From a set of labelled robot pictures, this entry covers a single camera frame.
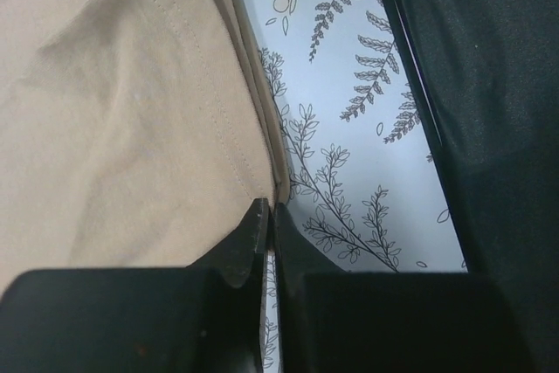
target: beige cloth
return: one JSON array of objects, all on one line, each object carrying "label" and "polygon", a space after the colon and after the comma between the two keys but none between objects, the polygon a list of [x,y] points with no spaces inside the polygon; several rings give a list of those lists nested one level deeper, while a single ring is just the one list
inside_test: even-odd
[{"label": "beige cloth", "polygon": [[0,0],[0,293],[32,268],[184,266],[273,204],[285,155],[231,7]]}]

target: dark object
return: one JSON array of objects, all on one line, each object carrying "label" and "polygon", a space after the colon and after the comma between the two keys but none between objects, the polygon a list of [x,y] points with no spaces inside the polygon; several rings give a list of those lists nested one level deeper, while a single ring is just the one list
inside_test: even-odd
[{"label": "dark object", "polygon": [[559,0],[383,0],[471,272],[559,370]]},{"label": "dark object", "polygon": [[24,274],[0,304],[0,371],[261,371],[264,255],[273,244],[286,373],[531,370],[489,282],[343,273],[299,234],[285,206],[272,221],[256,200],[187,268]]}]

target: black fabric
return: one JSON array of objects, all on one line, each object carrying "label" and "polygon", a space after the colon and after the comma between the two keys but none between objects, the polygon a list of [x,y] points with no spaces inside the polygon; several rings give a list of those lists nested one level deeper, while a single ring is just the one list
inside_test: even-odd
[{"label": "black fabric", "polygon": [[559,369],[559,0],[384,0],[468,266]]}]

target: printed circle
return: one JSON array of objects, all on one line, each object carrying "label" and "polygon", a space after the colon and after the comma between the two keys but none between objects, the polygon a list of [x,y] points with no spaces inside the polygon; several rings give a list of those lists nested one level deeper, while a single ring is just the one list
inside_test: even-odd
[{"label": "printed circle", "polygon": [[283,13],[289,8],[289,0],[273,0],[273,9],[276,12]]}]

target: stitching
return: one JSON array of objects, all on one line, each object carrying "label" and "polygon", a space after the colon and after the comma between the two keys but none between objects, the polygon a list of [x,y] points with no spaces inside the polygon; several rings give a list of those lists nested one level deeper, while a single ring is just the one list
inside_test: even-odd
[{"label": "stitching", "polygon": [[[262,188],[262,185],[260,184],[260,182],[259,182],[259,181],[256,179],[256,177],[254,176],[254,171],[253,171],[253,169],[252,169],[251,164],[247,161],[247,159],[246,159],[246,157],[245,157],[245,154],[244,154],[243,151],[242,151],[242,148],[240,148],[239,145],[238,145],[237,136],[235,136],[235,130],[233,130],[233,128],[232,128],[231,121],[230,121],[229,118],[227,117],[227,113],[226,113],[225,110],[224,110],[223,103],[222,103],[221,100],[219,99],[219,95],[218,95],[217,89],[216,89],[216,87],[215,87],[215,85],[214,85],[214,83],[213,83],[213,79],[210,77],[210,74],[209,74],[209,72],[208,72],[207,61],[204,59],[204,55],[203,55],[202,50],[201,50],[201,48],[200,48],[200,44],[198,43],[198,39],[197,39],[196,33],[192,30],[192,27],[190,26],[190,24],[189,24],[189,22],[187,21],[185,15],[184,15],[184,13],[183,13],[183,11],[182,11],[181,8],[178,6],[178,4],[176,3],[176,1],[175,1],[175,0],[170,0],[170,1],[175,5],[176,9],[180,12],[180,14],[181,14],[181,16],[182,16],[182,18],[183,18],[184,23],[185,23],[186,26],[189,28],[190,33],[191,33],[192,36],[194,37],[194,41],[195,41],[195,44],[196,44],[196,47],[197,47],[198,56],[200,57],[200,59],[201,59],[202,62],[204,63],[205,76],[206,76],[206,78],[207,78],[207,79],[210,81],[210,83],[211,83],[211,87],[213,88],[213,93],[214,93],[214,95],[215,95],[215,97],[216,97],[217,103],[218,103],[218,105],[219,105],[219,109],[220,109],[221,113],[223,114],[223,117],[224,117],[225,121],[227,122],[227,126],[229,127],[229,129],[230,129],[230,131],[231,131],[232,138],[233,138],[233,143],[235,144],[235,147],[237,148],[237,150],[238,150],[239,153],[241,154],[241,159],[242,159],[243,162],[245,163],[246,167],[249,169],[251,178],[252,178],[252,180],[256,183],[256,185],[257,185],[257,187],[258,187],[258,189],[259,189],[259,192],[260,192],[260,194],[262,194],[262,197],[263,197],[263,196],[265,195],[265,193],[264,193],[264,190],[263,190],[263,188]],[[168,17],[169,21],[172,21],[171,17],[170,17],[169,14],[167,13],[167,11],[165,11],[164,8],[163,8],[156,0],[154,0],[154,2],[155,2],[155,4],[158,5],[158,7],[159,7],[161,10],[163,10],[163,13]],[[173,29],[174,29],[176,35],[177,35],[179,38],[181,38],[181,36],[180,36],[178,30],[176,29],[176,27],[172,24],[172,22],[170,22],[170,23],[171,23],[171,25],[173,26]],[[207,108],[210,110],[210,113],[212,113],[211,107],[209,106],[208,101],[206,101],[206,106],[207,106]],[[221,144],[222,144],[222,146],[223,146],[223,148],[224,148],[224,150],[225,150],[225,146],[224,146],[224,142],[223,142],[223,137],[222,137],[221,133],[219,133],[219,130],[218,130],[218,128],[217,128],[217,121],[216,121],[216,119],[215,119],[215,116],[214,116],[213,114],[211,114],[211,115],[212,115],[212,120],[214,121],[214,124],[216,125],[217,135],[219,136],[219,139],[220,139],[220,141],[221,141]],[[246,186],[245,186],[245,185],[243,184],[243,182],[240,180],[240,178],[239,178],[239,176],[238,176],[238,172],[237,172],[236,168],[234,167],[234,165],[232,164],[231,158],[229,157],[229,155],[227,155],[227,159],[229,160],[229,163],[230,163],[230,165],[231,165],[233,171],[235,172],[235,175],[236,175],[238,181],[242,184],[243,188],[245,189],[246,195],[250,197],[250,194],[249,194],[249,192],[248,192]]]},{"label": "stitching", "polygon": [[[171,28],[173,29],[173,32],[178,36],[179,39],[181,39],[181,40],[184,42],[181,33],[180,33],[179,30],[176,28],[175,24],[173,23],[173,19],[169,16],[169,13],[161,6],[160,3],[157,2],[157,0],[152,0],[152,1],[153,1],[154,4],[162,11],[163,15],[164,15],[165,17],[167,17],[167,19],[169,20],[169,24],[171,25]],[[171,1],[172,1],[173,4],[176,6],[176,8],[181,12],[181,14],[183,14],[183,12],[182,12],[182,11],[178,8],[178,6],[176,5],[176,2],[175,2],[174,0],[171,0]],[[196,34],[194,34],[194,31],[192,30],[192,28],[190,28],[190,25],[188,24],[188,22],[186,21],[186,19],[184,19],[184,17],[183,17],[183,20],[184,20],[184,23],[186,23],[186,25],[188,26],[190,32],[191,32],[191,33],[193,34],[193,36],[194,36],[194,39],[195,39],[195,42],[196,42],[196,46],[197,46],[197,50],[198,50],[198,56],[200,56],[200,59],[203,61],[203,63],[204,63],[204,70],[206,71],[206,76],[208,76],[208,78],[209,78],[209,75],[208,75],[208,73],[207,73],[207,68],[206,68],[206,66],[205,66],[206,63],[205,63],[204,57],[202,56],[202,52],[200,51],[200,46],[198,45],[198,42],[197,42],[197,39],[196,39]],[[211,83],[212,83],[212,87],[213,87],[213,89],[214,89],[214,94],[215,94],[216,97],[217,97],[216,88],[213,86],[213,82],[211,82]],[[198,92],[201,91],[200,83],[198,82],[198,80],[197,80],[197,89],[198,89]],[[215,126],[215,128],[216,128],[217,137],[219,138],[219,142],[221,143],[222,149],[224,150],[225,156],[227,157],[227,161],[229,162],[229,165],[230,165],[231,168],[233,169],[233,172],[235,173],[235,177],[237,178],[237,181],[240,183],[240,185],[242,186],[243,190],[245,191],[245,194],[246,194],[248,197],[250,197],[251,194],[249,193],[248,189],[246,188],[245,183],[243,183],[243,181],[240,179],[240,176],[238,175],[237,169],[235,168],[235,165],[233,165],[233,162],[232,162],[232,160],[231,160],[231,157],[230,157],[229,154],[227,153],[227,149],[225,148],[225,144],[224,144],[224,138],[223,138],[223,136],[221,135],[219,129],[217,128],[217,120],[216,120],[216,117],[215,117],[215,115],[214,115],[214,113],[213,113],[213,111],[212,111],[212,109],[211,109],[211,107],[210,107],[210,104],[208,103],[208,100],[207,100],[207,99],[205,100],[205,105],[206,105],[206,108],[208,109],[208,111],[210,112],[211,119],[212,119],[212,121],[213,121],[213,123],[214,123],[214,126]],[[234,136],[233,136],[233,140],[235,141],[235,145],[236,145],[237,149],[240,149],[240,147],[239,147],[238,144],[237,144],[237,139],[236,139]],[[247,167],[251,170],[251,177],[252,177],[252,179],[254,179],[254,176],[253,176],[253,174],[252,174],[252,169],[250,168],[250,166],[249,166],[248,163],[246,162],[245,156],[243,155],[242,152],[241,152],[241,156],[242,156],[242,158],[243,158],[243,161],[245,161],[245,163],[247,164]],[[258,181],[256,181],[256,183],[257,183],[257,185],[259,186],[260,191],[262,192],[262,187],[260,186],[260,184],[258,183]]]}]

